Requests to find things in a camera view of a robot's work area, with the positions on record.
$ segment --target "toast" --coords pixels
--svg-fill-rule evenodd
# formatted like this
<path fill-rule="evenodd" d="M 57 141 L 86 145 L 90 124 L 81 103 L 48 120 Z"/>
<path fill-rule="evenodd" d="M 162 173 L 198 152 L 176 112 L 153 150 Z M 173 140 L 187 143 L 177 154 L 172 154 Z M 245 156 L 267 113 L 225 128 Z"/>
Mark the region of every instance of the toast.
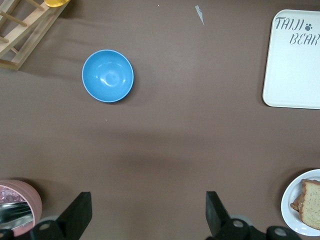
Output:
<path fill-rule="evenodd" d="M 320 230 L 320 182 L 302 179 L 302 193 L 290 206 L 299 212 L 301 221 Z"/>

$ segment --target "wooden rack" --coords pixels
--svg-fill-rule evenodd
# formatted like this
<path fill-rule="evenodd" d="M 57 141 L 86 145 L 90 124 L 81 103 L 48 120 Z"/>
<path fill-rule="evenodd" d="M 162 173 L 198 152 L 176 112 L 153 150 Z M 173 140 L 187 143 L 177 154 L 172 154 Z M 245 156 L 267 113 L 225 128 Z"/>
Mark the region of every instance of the wooden rack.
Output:
<path fill-rule="evenodd" d="M 34 11 L 24 20 L 11 15 L 20 1 L 26 1 L 34 7 Z M 17 26 L 6 36 L 0 36 L 0 68 L 19 70 L 68 3 L 60 7 L 49 7 L 45 2 L 38 4 L 34 0 L 4 0 L 0 5 L 0 28 L 5 21 L 12 21 Z M 22 39 L 25 40 L 22 47 L 15 49 L 15 45 Z M 15 53 L 13 59 L 1 59 L 8 51 Z"/>

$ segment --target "white plate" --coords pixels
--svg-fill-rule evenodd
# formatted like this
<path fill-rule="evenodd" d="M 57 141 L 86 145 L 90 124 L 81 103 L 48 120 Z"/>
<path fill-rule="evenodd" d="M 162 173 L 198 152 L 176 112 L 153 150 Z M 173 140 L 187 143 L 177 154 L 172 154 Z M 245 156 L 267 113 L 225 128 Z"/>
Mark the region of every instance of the white plate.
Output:
<path fill-rule="evenodd" d="M 290 207 L 290 204 L 302 193 L 302 179 L 320 181 L 320 169 L 307 171 L 289 184 L 282 197 L 281 213 L 285 223 L 298 234 L 320 236 L 320 230 L 305 225 L 300 220 L 299 213 Z"/>

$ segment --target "tray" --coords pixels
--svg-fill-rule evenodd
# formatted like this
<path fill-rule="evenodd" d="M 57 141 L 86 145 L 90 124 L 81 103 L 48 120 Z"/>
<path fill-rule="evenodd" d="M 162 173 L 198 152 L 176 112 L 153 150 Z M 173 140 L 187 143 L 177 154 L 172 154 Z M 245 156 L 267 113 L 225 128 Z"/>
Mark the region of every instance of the tray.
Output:
<path fill-rule="evenodd" d="M 271 107 L 320 109 L 320 12 L 285 9 L 272 21 L 263 87 Z"/>

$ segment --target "blue bowl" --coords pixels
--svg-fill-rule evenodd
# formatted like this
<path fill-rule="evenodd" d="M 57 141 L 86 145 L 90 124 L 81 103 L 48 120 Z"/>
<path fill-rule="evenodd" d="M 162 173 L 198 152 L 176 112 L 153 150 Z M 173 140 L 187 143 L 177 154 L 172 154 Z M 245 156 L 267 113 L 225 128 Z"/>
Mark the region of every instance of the blue bowl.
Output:
<path fill-rule="evenodd" d="M 85 61 L 82 81 L 95 99 L 113 103 L 123 99 L 134 84 L 134 71 L 128 59 L 114 50 L 100 50 Z"/>

